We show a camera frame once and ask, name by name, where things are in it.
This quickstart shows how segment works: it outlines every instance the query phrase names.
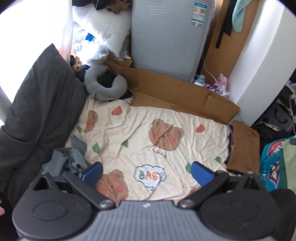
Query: gray neck pillow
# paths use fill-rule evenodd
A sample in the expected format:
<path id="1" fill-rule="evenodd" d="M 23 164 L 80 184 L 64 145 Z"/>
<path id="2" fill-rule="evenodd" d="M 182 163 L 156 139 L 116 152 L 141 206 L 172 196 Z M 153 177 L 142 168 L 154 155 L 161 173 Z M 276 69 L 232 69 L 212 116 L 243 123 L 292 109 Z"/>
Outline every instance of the gray neck pillow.
<path id="1" fill-rule="evenodd" d="M 117 75 L 113 80 L 112 87 L 106 88 L 98 83 L 97 78 L 107 73 L 108 67 L 102 64 L 90 67 L 85 73 L 84 84 L 91 97 L 98 100 L 109 101 L 119 99 L 128 89 L 126 79 Z"/>

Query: curtain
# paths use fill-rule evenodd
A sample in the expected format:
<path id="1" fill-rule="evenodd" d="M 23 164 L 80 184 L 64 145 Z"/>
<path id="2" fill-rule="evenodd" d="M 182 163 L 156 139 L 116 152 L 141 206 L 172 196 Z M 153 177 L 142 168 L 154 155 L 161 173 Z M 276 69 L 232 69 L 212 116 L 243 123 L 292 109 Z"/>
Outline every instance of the curtain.
<path id="1" fill-rule="evenodd" d="M 22 0 L 0 14 L 0 119 L 43 50 L 53 43 L 67 61 L 72 46 L 71 0 Z"/>

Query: cardboard box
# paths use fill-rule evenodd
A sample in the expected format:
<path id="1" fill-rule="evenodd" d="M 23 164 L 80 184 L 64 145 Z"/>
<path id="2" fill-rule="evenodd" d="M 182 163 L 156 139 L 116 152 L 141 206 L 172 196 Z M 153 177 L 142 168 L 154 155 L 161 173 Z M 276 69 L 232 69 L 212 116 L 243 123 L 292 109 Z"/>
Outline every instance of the cardboard box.
<path id="1" fill-rule="evenodd" d="M 232 101 L 192 83 L 148 70 L 120 66 L 110 59 L 104 64 L 114 74 L 126 78 L 128 87 L 135 91 L 133 106 L 172 109 L 223 124 L 228 124 L 239 111 Z"/>
<path id="2" fill-rule="evenodd" d="M 112 54 L 111 52 L 109 53 L 108 57 L 109 60 L 111 60 L 112 62 L 120 65 L 120 66 L 126 66 L 126 67 L 130 67 L 131 63 L 133 62 L 130 58 L 123 58 L 123 60 L 118 60 L 114 54 Z"/>

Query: white pillow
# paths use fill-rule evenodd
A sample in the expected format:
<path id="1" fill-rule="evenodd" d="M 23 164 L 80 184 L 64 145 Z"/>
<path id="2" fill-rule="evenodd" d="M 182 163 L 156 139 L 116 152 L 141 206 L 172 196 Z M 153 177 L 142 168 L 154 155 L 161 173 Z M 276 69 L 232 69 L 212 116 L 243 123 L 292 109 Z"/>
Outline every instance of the white pillow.
<path id="1" fill-rule="evenodd" d="M 125 37 L 131 31 L 131 8 L 122 10 L 119 14 L 107 9 L 96 10 L 93 4 L 84 7 L 73 6 L 72 10 L 75 22 L 97 38 L 115 56 L 120 57 Z"/>

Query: teal towel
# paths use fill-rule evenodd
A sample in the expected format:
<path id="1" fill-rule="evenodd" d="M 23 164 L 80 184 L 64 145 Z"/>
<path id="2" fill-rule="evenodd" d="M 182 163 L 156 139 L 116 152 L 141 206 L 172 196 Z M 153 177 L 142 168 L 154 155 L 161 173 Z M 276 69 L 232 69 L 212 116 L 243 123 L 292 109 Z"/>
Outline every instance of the teal towel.
<path id="1" fill-rule="evenodd" d="M 251 2 L 251 0 L 237 0 L 232 13 L 232 28 L 236 32 L 242 31 L 242 25 L 244 23 L 244 13 L 246 6 Z"/>

